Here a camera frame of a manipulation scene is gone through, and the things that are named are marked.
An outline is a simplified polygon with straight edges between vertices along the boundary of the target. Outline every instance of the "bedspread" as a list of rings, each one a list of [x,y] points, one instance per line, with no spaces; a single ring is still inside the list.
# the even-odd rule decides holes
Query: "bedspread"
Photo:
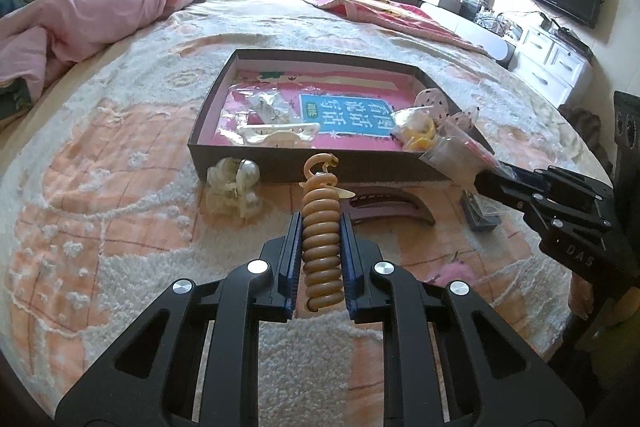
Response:
[[[389,0],[303,0],[311,6],[347,18],[350,21],[370,23],[407,35],[430,41],[455,44],[463,50],[485,53],[444,28],[415,6]]]
[[[202,203],[188,134],[229,55],[247,47],[418,66],[460,107],[481,107],[478,128],[498,158],[607,180],[558,112],[484,55],[343,20],[301,0],[190,6],[78,64],[3,150],[16,154],[0,180],[0,347],[47,411],[171,282],[224,277],[285,233],[300,207],[297,185],[259,187],[264,208],[247,223]],[[476,234],[459,187],[406,190],[426,202],[434,227],[389,220],[356,233],[419,278],[458,252],[478,277],[476,290],[548,355],[568,316],[570,274],[540,253],[520,214],[505,210],[498,229]],[[345,311],[308,317],[299,308],[286,325],[263,324],[260,425],[381,425],[381,339]]]

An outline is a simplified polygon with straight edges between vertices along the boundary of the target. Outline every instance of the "white plastic piece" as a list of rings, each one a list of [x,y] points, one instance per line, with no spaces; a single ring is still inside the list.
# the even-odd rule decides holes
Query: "white plastic piece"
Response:
[[[319,123],[239,125],[238,134],[247,145],[308,148],[320,132]]]
[[[469,132],[473,129],[478,121],[478,114],[480,113],[480,108],[475,107],[469,111],[461,111],[456,114],[452,114],[447,121],[453,123],[458,129]]]
[[[242,219],[260,210],[260,200],[252,188],[260,181],[260,169],[251,160],[223,158],[207,170],[205,206],[209,212],[234,214]]]
[[[437,126],[441,126],[449,116],[447,97],[437,88],[419,92],[415,97],[414,107],[429,107],[429,116]]]

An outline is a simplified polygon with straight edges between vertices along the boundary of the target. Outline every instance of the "white desk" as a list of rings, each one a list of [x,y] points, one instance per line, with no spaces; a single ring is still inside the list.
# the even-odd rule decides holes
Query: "white desk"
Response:
[[[593,68],[571,46],[540,28],[525,28],[509,71],[554,107],[580,102],[593,79]]]
[[[485,30],[460,15],[438,8],[428,2],[422,4],[420,9],[461,39],[465,39],[465,41],[469,41],[476,46],[482,46],[494,60],[504,60],[509,55],[507,43],[495,33]]]

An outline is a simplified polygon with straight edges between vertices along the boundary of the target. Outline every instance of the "cardboard box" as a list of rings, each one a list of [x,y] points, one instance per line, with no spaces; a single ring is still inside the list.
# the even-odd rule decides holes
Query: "cardboard box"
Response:
[[[429,180],[443,180],[444,177],[430,166],[420,161],[422,153],[403,152],[401,145],[388,137],[382,137],[381,129],[387,125],[388,119],[363,112],[362,115],[348,112],[331,112],[334,119],[339,115],[345,126],[352,123],[369,123],[372,120],[379,127],[367,127],[367,136],[331,132],[319,134],[312,148],[273,148],[265,146],[247,146],[242,140],[234,139],[231,129],[234,106],[234,91],[230,88],[238,82],[258,86],[256,89],[278,88],[278,92],[287,92],[289,105],[298,115],[308,117],[302,111],[303,97],[293,100],[292,89],[295,86],[305,86],[305,94],[311,95],[311,100],[317,100],[324,106],[323,94],[336,98],[333,102],[344,103],[353,97],[372,96],[363,98],[371,102],[363,110],[380,110],[385,103],[392,110],[412,107],[413,98],[423,89],[439,87],[423,71],[414,66],[398,64],[374,58],[356,57],[353,55],[338,55],[319,52],[302,52],[292,50],[236,50],[220,71],[213,83],[207,98],[202,104],[196,118],[188,147],[191,151],[193,163],[200,179],[205,180],[207,169],[216,165],[222,158],[248,158],[256,162],[260,168],[263,182],[295,183],[303,181],[302,168],[305,161],[319,152],[330,152],[338,157],[340,163],[333,172],[340,183],[373,183],[373,182],[417,182]],[[460,108],[447,96],[451,114]],[[317,106],[316,102],[306,103],[306,108]],[[324,121],[328,121],[325,111]],[[229,129],[223,125],[231,122]],[[484,137],[473,128],[471,137],[492,150]],[[370,148],[362,149],[362,145],[370,144]]]

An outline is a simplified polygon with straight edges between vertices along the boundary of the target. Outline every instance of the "blue label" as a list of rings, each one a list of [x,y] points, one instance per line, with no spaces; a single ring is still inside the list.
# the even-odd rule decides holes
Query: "blue label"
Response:
[[[379,98],[301,94],[300,107],[303,121],[318,122],[324,133],[388,137],[394,128],[393,111]]]

